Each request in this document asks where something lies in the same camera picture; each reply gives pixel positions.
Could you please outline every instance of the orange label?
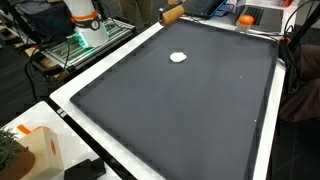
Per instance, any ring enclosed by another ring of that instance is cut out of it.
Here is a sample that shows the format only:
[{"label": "orange label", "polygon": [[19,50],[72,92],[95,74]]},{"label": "orange label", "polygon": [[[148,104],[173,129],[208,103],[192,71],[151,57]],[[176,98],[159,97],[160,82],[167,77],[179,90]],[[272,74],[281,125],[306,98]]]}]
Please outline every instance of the orange label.
[{"label": "orange label", "polygon": [[54,142],[52,139],[51,139],[51,150],[53,152],[53,155],[56,155],[56,146],[54,145]]}]

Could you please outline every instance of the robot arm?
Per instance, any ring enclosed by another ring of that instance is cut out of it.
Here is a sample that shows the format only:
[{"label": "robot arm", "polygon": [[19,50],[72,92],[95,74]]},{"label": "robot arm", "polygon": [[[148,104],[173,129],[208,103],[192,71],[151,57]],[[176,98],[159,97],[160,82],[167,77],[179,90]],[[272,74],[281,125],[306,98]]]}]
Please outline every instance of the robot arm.
[{"label": "robot arm", "polygon": [[82,47],[97,47],[109,40],[109,33],[100,21],[91,0],[64,0],[75,23],[76,36]]}]

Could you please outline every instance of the floor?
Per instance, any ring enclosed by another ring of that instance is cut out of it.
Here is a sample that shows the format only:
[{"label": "floor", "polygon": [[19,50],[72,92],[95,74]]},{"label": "floor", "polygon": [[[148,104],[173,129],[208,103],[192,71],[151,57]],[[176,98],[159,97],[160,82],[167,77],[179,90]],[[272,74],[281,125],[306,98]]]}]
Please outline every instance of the floor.
[{"label": "floor", "polygon": [[[121,15],[116,0],[104,0],[112,15]],[[157,21],[157,10],[165,0],[154,1],[153,21]],[[298,13],[297,24],[303,24],[308,10]],[[301,44],[320,45],[319,22],[303,38]],[[27,58],[4,46],[0,50],[0,127],[35,104],[31,86],[24,74]],[[49,95],[65,82],[36,85],[40,100],[47,101]],[[320,121],[302,123],[280,123],[280,134],[274,138],[270,161],[270,180],[318,180],[320,179]]]}]

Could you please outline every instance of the desk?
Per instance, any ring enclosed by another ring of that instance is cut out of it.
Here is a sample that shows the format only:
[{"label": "desk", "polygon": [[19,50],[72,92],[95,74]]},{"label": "desk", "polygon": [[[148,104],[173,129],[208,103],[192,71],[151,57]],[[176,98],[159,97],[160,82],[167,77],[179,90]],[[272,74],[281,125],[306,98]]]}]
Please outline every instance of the desk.
[{"label": "desk", "polygon": [[[295,8],[296,7],[290,7],[285,9],[283,27],[289,15],[295,10]],[[214,18],[213,20],[206,21],[205,24],[233,30],[234,25],[232,18],[232,16]],[[294,21],[295,16],[294,18],[292,18],[289,25],[294,25]],[[164,178],[158,175],[150,167],[146,166],[140,159],[135,157],[124,146],[122,146],[113,137],[111,137],[108,133],[106,133],[103,129],[101,129],[93,121],[91,121],[87,116],[85,116],[70,102],[70,98],[84,86],[89,84],[92,80],[97,78],[100,74],[102,74],[119,60],[124,58],[127,54],[133,51],[144,41],[149,39],[161,28],[162,26],[158,23],[153,25],[152,27],[141,33],[139,36],[132,39],[130,42],[123,45],[121,48],[117,49],[112,54],[105,57],[90,69],[86,70],[81,75],[77,76],[72,81],[65,84],[63,87],[50,95],[50,98],[55,103],[57,103],[70,117],[72,117],[87,132],[89,132],[97,142],[99,142],[115,159],[117,159],[139,180],[155,180]],[[281,63],[278,62],[275,69],[275,76],[273,78],[271,93],[268,101],[269,103],[267,106],[267,114],[265,116],[260,139],[261,142],[259,145],[253,178],[255,180],[265,179],[266,177],[284,75],[285,68],[281,65]]]},{"label": "desk", "polygon": [[[7,128],[13,128],[12,132],[17,133],[17,137],[24,136],[16,127],[20,124],[28,129],[35,129],[38,126],[49,127],[58,136],[59,147],[65,169],[68,169],[85,159],[95,160],[98,155],[74,132],[60,116],[54,112],[45,102],[39,102],[10,123]],[[120,180],[121,178],[105,164],[106,174],[99,180]],[[64,172],[61,172],[53,180],[63,179]]]}]

